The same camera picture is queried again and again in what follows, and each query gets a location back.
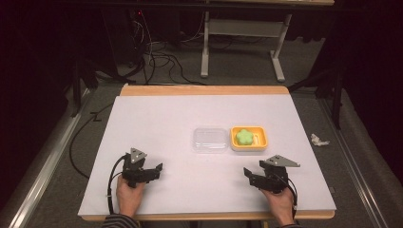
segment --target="sleeve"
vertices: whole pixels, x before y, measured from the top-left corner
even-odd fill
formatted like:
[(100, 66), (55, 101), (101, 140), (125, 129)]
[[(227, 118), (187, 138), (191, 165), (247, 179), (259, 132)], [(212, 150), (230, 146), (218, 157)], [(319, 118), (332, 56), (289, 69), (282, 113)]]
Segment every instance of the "sleeve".
[(138, 222), (133, 220), (133, 218), (115, 214), (107, 216), (102, 228), (139, 228)]
[(296, 224), (290, 224), (290, 225), (281, 226), (281, 228), (304, 228), (304, 227), (300, 226), (300, 225), (296, 225)]

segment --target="green object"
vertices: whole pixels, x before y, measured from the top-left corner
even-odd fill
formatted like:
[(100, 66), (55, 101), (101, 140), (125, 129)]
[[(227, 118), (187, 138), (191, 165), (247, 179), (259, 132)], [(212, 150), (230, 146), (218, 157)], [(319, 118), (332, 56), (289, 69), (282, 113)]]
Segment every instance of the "green object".
[(253, 143), (253, 133), (242, 129), (237, 133), (237, 142), (239, 145), (251, 145)]

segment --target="metal frame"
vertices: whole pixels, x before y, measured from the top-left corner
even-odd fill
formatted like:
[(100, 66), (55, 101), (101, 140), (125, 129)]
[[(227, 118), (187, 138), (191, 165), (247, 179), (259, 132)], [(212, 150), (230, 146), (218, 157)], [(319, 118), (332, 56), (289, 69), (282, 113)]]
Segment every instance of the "metal frame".
[(295, 12), (326, 12), (335, 14), (350, 14), (350, 13), (360, 13), (362, 9), (360, 8), (350, 8), (350, 9), (338, 9), (333, 6), (312, 6), (304, 5), (303, 1), (288, 2), (287, 4), (262, 4), (262, 3), (219, 3), (212, 2), (210, 4), (206, 3), (167, 3), (167, 2), (126, 2), (126, 1), (68, 1), (60, 0), (56, 1), (56, 4), (62, 7), (73, 7), (73, 8), (109, 8), (109, 7), (121, 7), (121, 8), (137, 8), (142, 10), (147, 9), (166, 9), (166, 10), (196, 10), (196, 11), (218, 11), (218, 10), (231, 10), (231, 11), (275, 11), (281, 13), (295, 13)]
[(60, 158), (62, 157), (63, 152), (65, 151), (67, 143), (77, 123), (80, 121), (82, 110), (89, 100), (89, 93), (89, 89), (86, 89), (83, 95), (83, 98), (85, 98), (85, 100), (83, 102), (82, 108), (76, 113), (74, 118), (71, 118), (68, 121), (68, 127), (65, 134), (60, 137), (60, 140), (57, 140), (58, 143), (53, 146), (53, 149), (50, 152), (47, 161), (45, 162), (38, 177), (30, 188), (26, 198), (20, 206), (20, 209), (18, 209), (17, 214), (14, 216), (14, 219), (10, 224), (10, 228), (25, 227), (27, 222), (29, 221), (29, 217), (32, 215), (33, 211), (41, 200), (41, 197), (44, 195), (45, 190), (48, 187), (48, 183), (53, 176), (53, 172), (56, 169), (56, 166)]
[(270, 50), (270, 58), (272, 60), (273, 68), (275, 69), (278, 82), (285, 82), (285, 77), (282, 72), (278, 56), (281, 51), (282, 44), (284, 43), (288, 27), (290, 26), (291, 17), (292, 14), (287, 14), (280, 26), (280, 22), (210, 19), (210, 12), (206, 11), (204, 13), (204, 43), (201, 55), (201, 77), (208, 77), (210, 54), (208, 37), (210, 34), (278, 37), (276, 49)]
[(364, 177), (359, 170), (358, 165), (355, 162), (354, 156), (352, 151), (350, 150), (349, 146), (347, 145), (343, 134), (338, 127), (334, 125), (332, 120), (332, 111), (330, 110), (329, 105), (326, 103), (326, 100), (320, 99), (318, 100), (319, 106), (321, 107), (324, 116), (326, 117), (327, 121), (329, 122), (330, 126), (332, 127), (335, 136), (338, 140), (338, 144), (341, 147), (341, 156), (346, 163), (347, 171), (350, 174), (350, 177), (355, 184), (356, 191), (360, 196), (362, 203), (364, 204), (365, 209), (367, 210), (368, 216), (371, 219), (374, 227), (389, 227), (386, 223), (386, 220), (383, 218), (383, 215), (376, 203), (376, 199), (374, 198), (373, 191), (371, 190), (368, 183), (365, 181)]

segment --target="white paper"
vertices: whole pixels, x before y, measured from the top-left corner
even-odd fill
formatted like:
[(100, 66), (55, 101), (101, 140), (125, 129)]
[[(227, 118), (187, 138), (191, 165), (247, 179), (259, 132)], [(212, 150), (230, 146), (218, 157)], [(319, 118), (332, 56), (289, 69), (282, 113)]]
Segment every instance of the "white paper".
[[(200, 154), (192, 148), (198, 127), (218, 126), (229, 132), (245, 124), (265, 129), (266, 150), (235, 152), (228, 147), (220, 154)], [(148, 154), (144, 168), (163, 163), (160, 179), (144, 190), (139, 215), (268, 211), (265, 197), (249, 185), (243, 167), (264, 175), (259, 160), (276, 154), (301, 165), (287, 168), (297, 187), (298, 210), (336, 209), (288, 94), (117, 97), (79, 216), (108, 215), (110, 171), (131, 147)], [(114, 189), (112, 194), (117, 212)]]

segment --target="human hand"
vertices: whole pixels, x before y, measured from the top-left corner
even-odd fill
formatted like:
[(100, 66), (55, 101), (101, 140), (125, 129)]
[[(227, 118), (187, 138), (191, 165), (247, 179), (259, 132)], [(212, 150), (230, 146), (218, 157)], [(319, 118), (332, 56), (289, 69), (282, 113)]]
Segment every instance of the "human hand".
[(116, 196), (118, 197), (120, 214), (133, 218), (143, 198), (145, 182), (138, 183), (136, 188), (131, 188), (122, 175), (118, 178)]
[(264, 189), (260, 189), (260, 191), (267, 198), (270, 210), (280, 226), (294, 224), (292, 213), (294, 197), (290, 189), (285, 188), (278, 194), (274, 194)]

